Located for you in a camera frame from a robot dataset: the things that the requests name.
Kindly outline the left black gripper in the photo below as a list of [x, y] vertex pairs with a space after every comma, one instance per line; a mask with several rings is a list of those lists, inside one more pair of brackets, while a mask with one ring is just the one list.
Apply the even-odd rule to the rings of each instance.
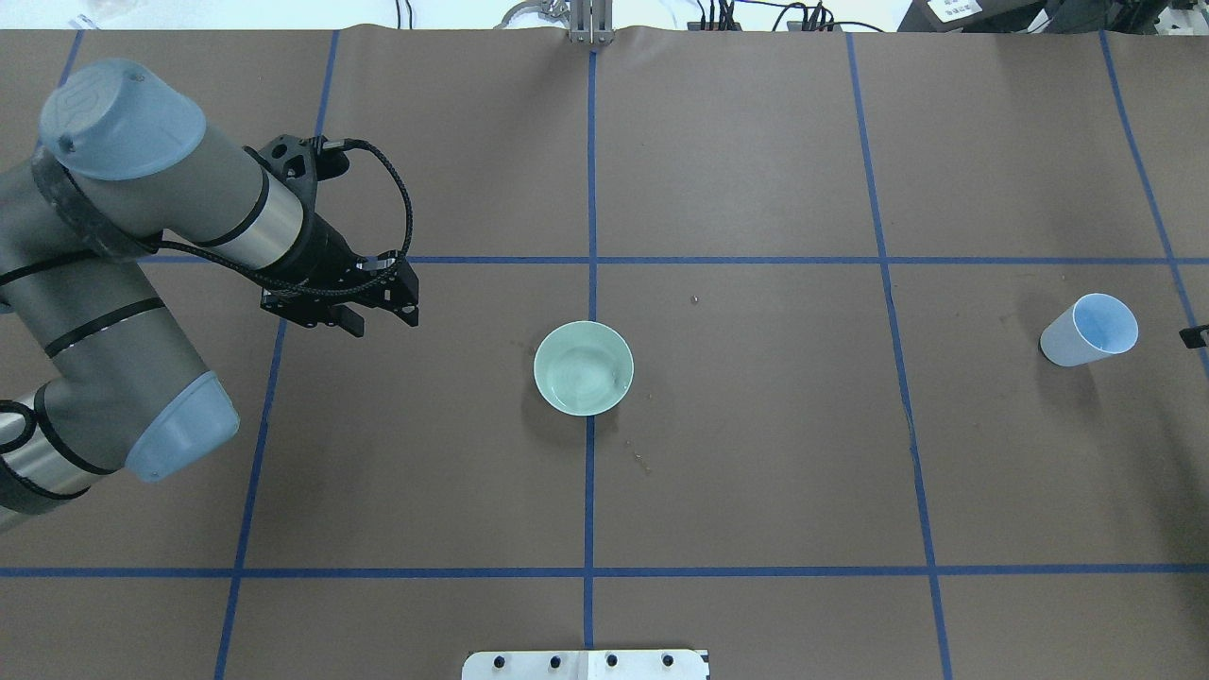
[[264, 276], [294, 287], [332, 290], [332, 296], [261, 288], [261, 309], [301, 327], [329, 325], [353, 338], [366, 335], [366, 319], [351, 306], [387, 310], [406, 325], [420, 324], [420, 280], [404, 250], [384, 250], [363, 257], [336, 227], [318, 214], [310, 214], [279, 263]]

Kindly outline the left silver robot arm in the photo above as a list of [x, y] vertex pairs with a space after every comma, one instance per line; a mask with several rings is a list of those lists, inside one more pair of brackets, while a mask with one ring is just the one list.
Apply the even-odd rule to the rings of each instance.
[[[361, 255], [316, 209], [318, 185], [371, 154], [403, 201], [397, 249]], [[2, 311], [57, 376], [2, 400], [8, 530], [128, 469], [164, 482], [237, 434], [239, 415], [140, 267], [177, 250], [261, 288], [303, 328], [361, 336], [360, 307], [417, 325], [415, 208], [371, 142], [231, 142], [189, 96], [126, 58], [96, 60], [44, 102], [30, 159], [2, 174]]]

